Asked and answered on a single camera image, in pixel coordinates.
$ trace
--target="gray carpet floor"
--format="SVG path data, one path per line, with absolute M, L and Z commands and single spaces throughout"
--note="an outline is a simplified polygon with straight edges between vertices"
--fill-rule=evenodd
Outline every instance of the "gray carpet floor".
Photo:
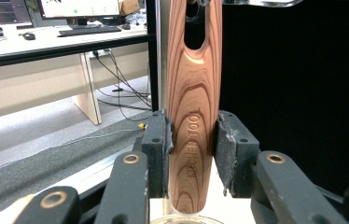
M 143 119 L 149 115 L 150 112 L 147 111 L 133 116 L 132 119 Z M 81 138 L 121 130 L 137 130 L 138 123 L 140 122 L 124 119 Z M 20 197 L 37 193 L 132 145 L 135 138 L 142 134 L 142 130 L 121 132 L 102 138 L 85 139 L 62 147 L 51 147 L 0 168 L 0 211 Z

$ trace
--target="desk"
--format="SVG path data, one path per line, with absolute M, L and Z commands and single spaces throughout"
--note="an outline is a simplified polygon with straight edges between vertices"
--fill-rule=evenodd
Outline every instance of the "desk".
M 153 68 L 150 75 L 157 76 L 156 36 L 149 35 L 146 29 L 133 27 L 117 33 L 57 37 L 65 29 L 69 28 L 17 31 L 0 41 L 0 116 L 73 96 L 93 123 L 101 123 L 88 51 L 147 42 Z M 36 40 L 19 36 L 29 31 Z M 152 94 L 158 95 L 154 93 L 157 82 L 151 82 Z M 153 99 L 155 109 L 157 102 L 158 98 L 155 102 Z

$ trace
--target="cardboard box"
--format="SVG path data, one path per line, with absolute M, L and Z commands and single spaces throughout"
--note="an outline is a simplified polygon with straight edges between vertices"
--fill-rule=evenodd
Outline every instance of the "cardboard box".
M 119 15 L 126 16 L 140 9 L 138 0 L 124 0 L 119 2 Z

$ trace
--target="keyboard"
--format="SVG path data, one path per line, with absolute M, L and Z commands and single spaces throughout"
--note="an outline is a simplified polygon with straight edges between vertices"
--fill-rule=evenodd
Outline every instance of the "keyboard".
M 95 34 L 103 34 L 103 33 L 113 33 L 120 32 L 117 26 L 103 26 L 103 27 L 95 27 L 88 29 L 76 29 L 76 30 L 65 30 L 60 31 L 60 36 L 72 36 L 72 35 L 95 35 Z

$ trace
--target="monitor screen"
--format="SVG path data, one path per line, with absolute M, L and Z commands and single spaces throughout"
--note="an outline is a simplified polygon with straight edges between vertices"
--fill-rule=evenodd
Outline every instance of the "monitor screen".
M 82 19 L 119 15 L 118 0 L 38 0 L 43 19 Z
M 32 27 L 24 0 L 0 0 L 0 26 L 7 24 Z

